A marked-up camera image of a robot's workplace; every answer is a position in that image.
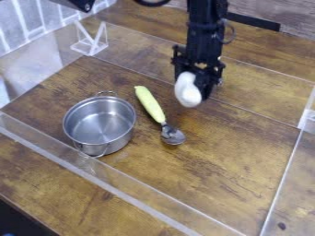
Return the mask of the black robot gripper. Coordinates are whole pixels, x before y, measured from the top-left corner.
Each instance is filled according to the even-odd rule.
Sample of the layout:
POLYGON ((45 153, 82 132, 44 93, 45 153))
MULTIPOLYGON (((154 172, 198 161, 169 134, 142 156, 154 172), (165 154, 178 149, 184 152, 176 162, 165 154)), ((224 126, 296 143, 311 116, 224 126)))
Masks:
POLYGON ((186 42, 173 46, 174 89, 180 88, 180 74, 196 73, 196 88, 205 100, 221 81, 225 67, 218 57, 228 43, 224 36, 228 0, 186 0, 186 11, 186 42))

